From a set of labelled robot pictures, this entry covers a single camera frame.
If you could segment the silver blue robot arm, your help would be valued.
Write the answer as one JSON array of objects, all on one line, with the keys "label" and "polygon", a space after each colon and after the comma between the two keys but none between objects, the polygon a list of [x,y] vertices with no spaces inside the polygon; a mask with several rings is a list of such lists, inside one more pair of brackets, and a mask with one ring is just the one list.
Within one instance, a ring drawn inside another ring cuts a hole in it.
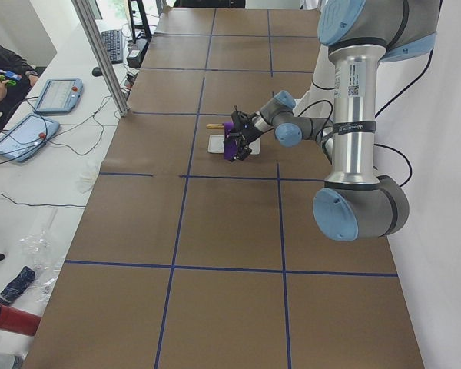
[{"label": "silver blue robot arm", "polygon": [[313,200],[319,229],[330,239],[354,241],[393,234],[410,212],[402,187],[374,167],[376,75],[382,62],[398,62],[433,51],[439,1],[329,1],[322,8],[318,38],[330,76],[330,114],[315,118],[311,94],[295,101],[275,94],[258,111],[234,111],[224,127],[224,158],[244,160],[251,144],[272,131],[292,147],[315,141],[332,165]]}]

